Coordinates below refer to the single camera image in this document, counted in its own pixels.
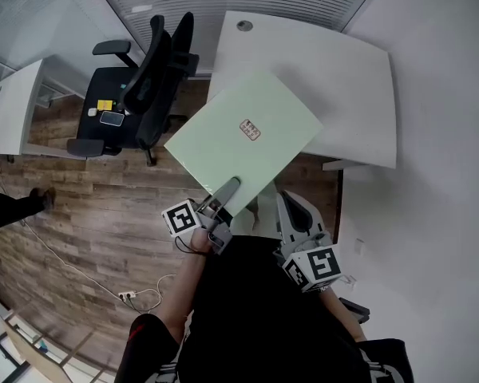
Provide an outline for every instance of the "yellow sticky note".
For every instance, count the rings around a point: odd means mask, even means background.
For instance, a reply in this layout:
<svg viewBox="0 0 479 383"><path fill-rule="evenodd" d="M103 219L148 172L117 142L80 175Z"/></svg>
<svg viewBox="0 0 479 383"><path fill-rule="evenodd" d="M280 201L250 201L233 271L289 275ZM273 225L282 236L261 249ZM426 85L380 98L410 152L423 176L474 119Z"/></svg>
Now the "yellow sticky note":
<svg viewBox="0 0 479 383"><path fill-rule="evenodd" d="M107 101L104 99L97 100L97 110L98 111L111 111L113 101Z"/></svg>

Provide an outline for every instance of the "black shirt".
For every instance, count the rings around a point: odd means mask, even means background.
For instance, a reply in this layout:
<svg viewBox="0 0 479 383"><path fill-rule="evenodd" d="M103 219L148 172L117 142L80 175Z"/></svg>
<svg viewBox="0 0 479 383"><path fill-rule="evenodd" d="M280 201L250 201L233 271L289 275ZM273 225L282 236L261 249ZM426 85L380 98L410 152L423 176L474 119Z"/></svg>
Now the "black shirt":
<svg viewBox="0 0 479 383"><path fill-rule="evenodd" d="M342 324L277 265L272 254L277 243L235 237L221 256L208 259L177 362L181 383L371 382L361 351ZM141 315L132 325L116 383L144 383L178 350L163 322Z"/></svg>

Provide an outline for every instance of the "white desk leg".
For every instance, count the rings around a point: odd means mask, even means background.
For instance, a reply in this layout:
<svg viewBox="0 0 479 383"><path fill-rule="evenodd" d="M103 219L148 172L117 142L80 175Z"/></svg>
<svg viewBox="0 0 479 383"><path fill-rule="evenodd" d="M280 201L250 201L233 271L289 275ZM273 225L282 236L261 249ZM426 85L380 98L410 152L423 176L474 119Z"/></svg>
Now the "white desk leg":
<svg viewBox="0 0 479 383"><path fill-rule="evenodd" d="M56 156L64 157L66 159L85 160L85 157L71 155L64 149L49 148L48 146L41 146L40 144L26 143L23 146L23 152L26 155L41 155L41 156Z"/></svg>
<svg viewBox="0 0 479 383"><path fill-rule="evenodd" d="M354 162L353 160L335 160L333 162L323 163L322 170L324 172L331 170L343 170L345 168L352 168L353 166L363 166L365 163Z"/></svg>

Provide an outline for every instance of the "green cardboard sheet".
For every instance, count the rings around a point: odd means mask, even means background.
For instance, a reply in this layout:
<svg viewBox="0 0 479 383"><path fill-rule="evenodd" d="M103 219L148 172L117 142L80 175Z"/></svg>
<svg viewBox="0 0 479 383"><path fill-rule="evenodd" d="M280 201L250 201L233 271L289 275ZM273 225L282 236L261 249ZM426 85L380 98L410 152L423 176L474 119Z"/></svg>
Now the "green cardboard sheet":
<svg viewBox="0 0 479 383"><path fill-rule="evenodd" d="M277 77L255 72L213 97L165 145L210 193L241 180L237 215L323 128Z"/></svg>

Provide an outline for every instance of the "person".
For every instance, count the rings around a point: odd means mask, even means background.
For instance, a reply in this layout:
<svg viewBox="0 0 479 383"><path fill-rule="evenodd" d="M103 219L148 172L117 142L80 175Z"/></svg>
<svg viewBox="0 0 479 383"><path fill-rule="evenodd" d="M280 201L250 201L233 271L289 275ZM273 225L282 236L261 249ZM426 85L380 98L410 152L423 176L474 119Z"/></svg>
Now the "person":
<svg viewBox="0 0 479 383"><path fill-rule="evenodd" d="M404 342L367 341L330 287L302 293L272 254L278 244L236 236L212 255L208 233L195 230L156 316L133 322L115 382L171 381L174 368L182 383L413 382Z"/></svg>
<svg viewBox="0 0 479 383"><path fill-rule="evenodd" d="M27 197L21 199L0 193L0 227L52 208L55 194L54 188L49 188L43 194L39 188L33 188Z"/></svg>

